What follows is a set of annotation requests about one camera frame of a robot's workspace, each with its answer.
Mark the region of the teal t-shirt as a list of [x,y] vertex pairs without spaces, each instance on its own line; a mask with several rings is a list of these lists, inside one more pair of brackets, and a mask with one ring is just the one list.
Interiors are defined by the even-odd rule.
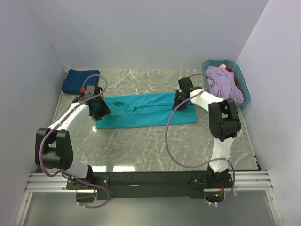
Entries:
[[166,126],[173,112],[174,93],[105,97],[110,114],[96,122],[98,129]]

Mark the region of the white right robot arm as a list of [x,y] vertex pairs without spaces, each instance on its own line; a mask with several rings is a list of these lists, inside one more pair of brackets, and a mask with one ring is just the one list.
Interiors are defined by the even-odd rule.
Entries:
[[189,92],[177,90],[173,110],[186,109],[188,101],[202,107],[209,114],[209,130],[214,137],[214,145],[212,158],[207,167],[209,174],[206,182],[210,187],[217,188],[229,174],[228,160],[231,146],[241,130],[236,103],[232,99],[216,97],[204,89]]

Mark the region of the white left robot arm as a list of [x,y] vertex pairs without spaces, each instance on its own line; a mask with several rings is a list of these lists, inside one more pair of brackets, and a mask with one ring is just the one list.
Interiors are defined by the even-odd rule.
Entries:
[[74,157],[71,134],[87,118],[94,121],[109,115],[110,110],[102,96],[74,99],[68,111],[47,128],[39,128],[35,138],[35,164],[46,169],[57,169],[77,178],[83,189],[89,189],[94,183],[92,167]]

